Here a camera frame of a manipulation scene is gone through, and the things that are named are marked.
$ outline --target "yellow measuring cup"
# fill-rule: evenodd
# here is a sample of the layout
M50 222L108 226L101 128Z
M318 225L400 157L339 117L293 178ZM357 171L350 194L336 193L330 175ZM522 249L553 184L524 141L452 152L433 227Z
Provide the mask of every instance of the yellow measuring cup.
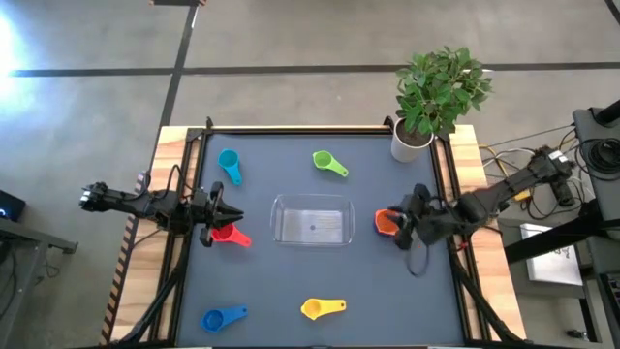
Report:
M349 170L342 166L338 160L334 159L333 155L331 155L327 150L319 150L313 153L312 159L314 160L314 166L316 166L317 169L332 170L342 176L349 175Z
M345 300L308 299L301 306L301 313L312 320L317 320L323 315L344 311L345 309L347 309Z

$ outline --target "green measuring cup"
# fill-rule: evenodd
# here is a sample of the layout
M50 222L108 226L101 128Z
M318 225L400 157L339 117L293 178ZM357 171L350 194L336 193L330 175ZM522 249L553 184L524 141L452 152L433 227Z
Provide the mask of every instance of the green measuring cup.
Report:
M349 175L349 170L342 166L338 160L334 159L333 155L326 150L319 150L313 153L312 158L314 159L314 166L319 170L332 170L342 176Z

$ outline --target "gray floor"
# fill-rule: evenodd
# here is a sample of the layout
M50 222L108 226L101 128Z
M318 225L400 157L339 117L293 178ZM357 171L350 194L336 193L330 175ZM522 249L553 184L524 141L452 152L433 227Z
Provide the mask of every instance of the gray floor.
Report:
M171 67L187 10L146 3L0 0L0 68ZM468 46L484 63L620 61L619 40L603 0L210 0L186 66L396 64L442 45ZM496 93L459 120L484 143L569 124L572 110L620 97L620 71L491 75ZM36 288L15 347L97 342L125 215L80 211L80 187L133 187L148 167L169 82L0 79L0 187L28 202L27 225L80 243L71 258L50 256L62 273ZM396 109L394 86L393 74L186 77L171 124L204 124L208 115L231 125L375 124ZM563 134L499 148L556 144ZM530 339L612 347L608 333L604 345L563 336L582 326L576 301L518 298Z

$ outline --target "blue measuring cup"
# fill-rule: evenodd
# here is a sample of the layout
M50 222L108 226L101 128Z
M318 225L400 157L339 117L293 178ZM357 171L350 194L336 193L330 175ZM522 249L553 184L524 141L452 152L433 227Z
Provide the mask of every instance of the blue measuring cup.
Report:
M202 328L209 333L218 333L228 324L248 316L245 305L209 310L201 321Z
M232 149L224 149L217 159L218 165L229 174L232 184L241 185L241 172L239 171L239 154Z

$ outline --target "white flower pot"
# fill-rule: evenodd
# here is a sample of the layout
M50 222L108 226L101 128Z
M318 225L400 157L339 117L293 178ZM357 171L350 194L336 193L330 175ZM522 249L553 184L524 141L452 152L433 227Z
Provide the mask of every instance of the white flower pot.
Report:
M418 155L420 155L428 147L428 145L433 142L433 140L435 139L435 135L431 135L431 137L428 139L428 142L422 146L412 146L405 144L400 141L398 136L396 136L396 126L398 126L400 122L404 122L404 120L404 118L399 118L398 121L396 121L396 123L394 124L394 133L391 137L391 155L394 157L394 159L406 163L416 160Z

